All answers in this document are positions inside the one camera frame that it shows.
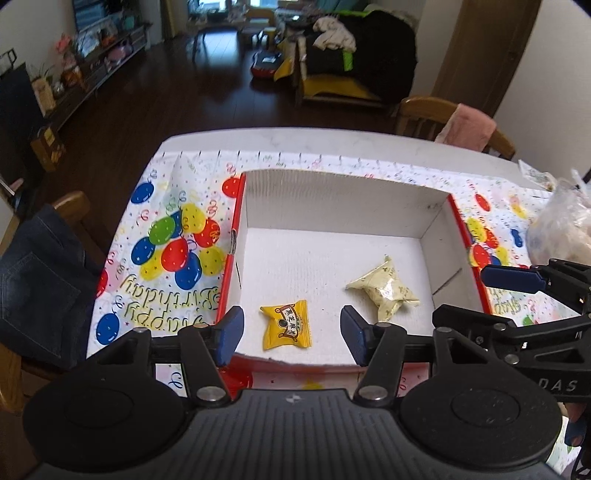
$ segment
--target white cloth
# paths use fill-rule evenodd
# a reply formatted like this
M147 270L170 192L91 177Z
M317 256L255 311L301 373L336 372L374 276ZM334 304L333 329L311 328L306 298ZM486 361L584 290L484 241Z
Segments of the white cloth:
M357 50L355 37L335 17L319 18L314 24L314 31L324 32L314 42L314 46L321 50L325 48L330 48L331 50L337 50L338 48L347 51Z

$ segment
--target television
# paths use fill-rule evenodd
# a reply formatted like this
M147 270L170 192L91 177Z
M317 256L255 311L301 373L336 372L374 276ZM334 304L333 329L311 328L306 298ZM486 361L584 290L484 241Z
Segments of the television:
M123 9L122 0L73 0L73 6L78 31Z

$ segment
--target green balloon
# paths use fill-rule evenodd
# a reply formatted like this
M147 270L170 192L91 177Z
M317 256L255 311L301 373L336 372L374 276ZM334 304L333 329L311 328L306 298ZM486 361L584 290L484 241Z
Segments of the green balloon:
M150 229L149 238L154 245L164 245L174 233L176 223L172 217L164 217L154 222Z

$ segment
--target yellow balloon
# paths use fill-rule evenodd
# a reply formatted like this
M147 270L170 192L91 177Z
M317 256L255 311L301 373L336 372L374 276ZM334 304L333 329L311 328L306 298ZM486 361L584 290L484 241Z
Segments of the yellow balloon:
M468 220L466 220L466 224L468 226L468 230L470 230L470 233L477 242L486 241L486 232L478 220L470 217Z
M470 262L471 266L478 266L478 263L476 262L476 260L474 260L474 253L472 252L472 249L470 249L470 251L468 252L468 261Z
M164 271L162 268L162 250L156 250L152 258L150 258L139 269L139 276L144 280L155 280Z
M322 390L323 388L324 387L322 386L321 383L308 379L308 380L306 380L306 383L304 383L304 386L301 389L302 390Z
M495 255L501 261L501 265L509 266L509 252L505 247L496 247Z
M183 205L183 231L185 233L201 233L205 228L207 217L194 203Z
M226 254L214 245L199 252L199 261L201 262L203 275L213 277L214 275L219 275L222 271L224 262L226 261Z
M513 210L513 213L516 214L519 218L527 218L527 213L525 212L523 207L521 207L521 205L511 205L511 210Z

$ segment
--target cardboard box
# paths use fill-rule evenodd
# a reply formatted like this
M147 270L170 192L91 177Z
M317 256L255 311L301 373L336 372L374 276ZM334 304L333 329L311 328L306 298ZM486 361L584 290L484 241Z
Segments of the cardboard box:
M39 130L37 138L31 141L31 148L45 171L55 171L60 159L66 153L66 147L51 127L43 127Z
M351 304L375 323L377 308L365 292L345 285L386 255L421 301L392 320L409 334L431 335L431 314L443 303L488 311L468 261L464 223L446 192L329 173L250 171L241 178L232 233L218 319L233 305L244 310L238 368L358 370L340 334L340 311ZM264 351L269 320L259 308L301 299L308 301L312 347Z

